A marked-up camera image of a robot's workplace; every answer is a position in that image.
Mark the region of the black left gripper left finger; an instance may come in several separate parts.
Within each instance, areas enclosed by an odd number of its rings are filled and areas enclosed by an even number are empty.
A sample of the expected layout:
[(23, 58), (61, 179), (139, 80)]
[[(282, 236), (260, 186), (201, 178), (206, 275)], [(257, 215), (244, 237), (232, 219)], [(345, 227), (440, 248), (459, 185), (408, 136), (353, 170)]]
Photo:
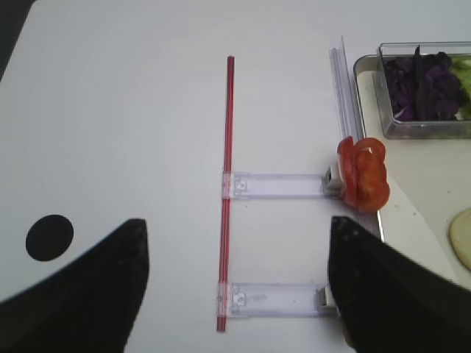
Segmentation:
[(149, 279), (146, 222), (130, 219), (1, 303), (2, 352), (124, 352)]

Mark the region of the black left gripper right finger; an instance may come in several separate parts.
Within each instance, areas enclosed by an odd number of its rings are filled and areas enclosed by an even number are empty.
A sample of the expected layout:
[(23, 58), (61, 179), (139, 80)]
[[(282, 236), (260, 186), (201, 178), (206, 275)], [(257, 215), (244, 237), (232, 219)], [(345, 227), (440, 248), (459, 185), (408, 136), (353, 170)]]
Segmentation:
[(331, 219), (327, 273), (356, 352), (470, 351), (470, 291), (351, 218)]

